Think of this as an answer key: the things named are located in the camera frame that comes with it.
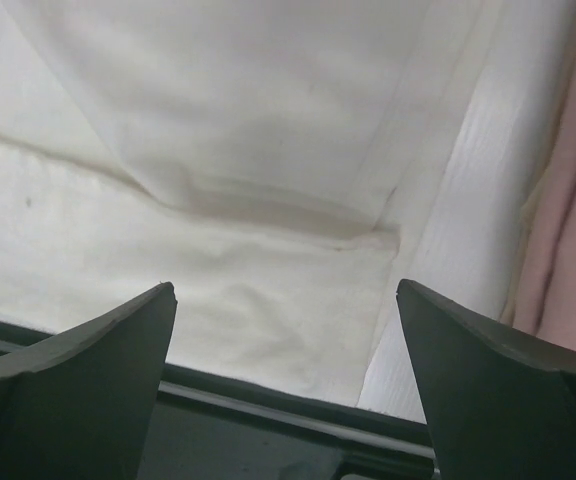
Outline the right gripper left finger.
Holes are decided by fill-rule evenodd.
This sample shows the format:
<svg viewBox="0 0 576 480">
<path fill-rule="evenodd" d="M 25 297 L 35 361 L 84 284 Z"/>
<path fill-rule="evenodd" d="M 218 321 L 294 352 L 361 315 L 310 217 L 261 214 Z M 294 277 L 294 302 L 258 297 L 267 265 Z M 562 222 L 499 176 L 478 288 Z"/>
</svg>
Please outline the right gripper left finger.
<svg viewBox="0 0 576 480">
<path fill-rule="evenodd" d="M 0 479 L 134 479 L 176 315 L 159 284 L 0 356 Z"/>
</svg>

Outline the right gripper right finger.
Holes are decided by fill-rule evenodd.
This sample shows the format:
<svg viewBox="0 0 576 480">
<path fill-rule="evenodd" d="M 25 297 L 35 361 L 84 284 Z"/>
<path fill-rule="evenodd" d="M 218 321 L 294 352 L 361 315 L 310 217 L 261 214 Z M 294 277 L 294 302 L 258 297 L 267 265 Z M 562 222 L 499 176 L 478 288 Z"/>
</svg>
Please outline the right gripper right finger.
<svg viewBox="0 0 576 480">
<path fill-rule="evenodd" d="M 411 280 L 402 329 L 444 479 L 576 479 L 576 352 Z"/>
</svg>

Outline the cream white t shirt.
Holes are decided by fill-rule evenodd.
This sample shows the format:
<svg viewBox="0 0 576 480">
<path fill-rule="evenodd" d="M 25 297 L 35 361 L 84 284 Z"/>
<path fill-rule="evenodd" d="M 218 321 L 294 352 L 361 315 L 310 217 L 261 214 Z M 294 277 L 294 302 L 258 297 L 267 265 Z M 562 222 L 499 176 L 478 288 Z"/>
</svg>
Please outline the cream white t shirt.
<svg viewBox="0 0 576 480">
<path fill-rule="evenodd" d="M 0 319 L 170 282 L 170 363 L 355 404 L 501 9 L 0 1 Z"/>
</svg>

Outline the folded pink t shirt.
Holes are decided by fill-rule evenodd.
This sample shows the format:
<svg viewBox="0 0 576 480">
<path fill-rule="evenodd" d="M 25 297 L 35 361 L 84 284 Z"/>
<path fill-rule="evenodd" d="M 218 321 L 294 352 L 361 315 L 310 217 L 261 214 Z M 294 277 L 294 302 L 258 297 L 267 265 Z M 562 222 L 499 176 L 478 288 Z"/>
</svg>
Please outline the folded pink t shirt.
<svg viewBox="0 0 576 480">
<path fill-rule="evenodd" d="M 576 25 L 501 320 L 576 351 Z"/>
</svg>

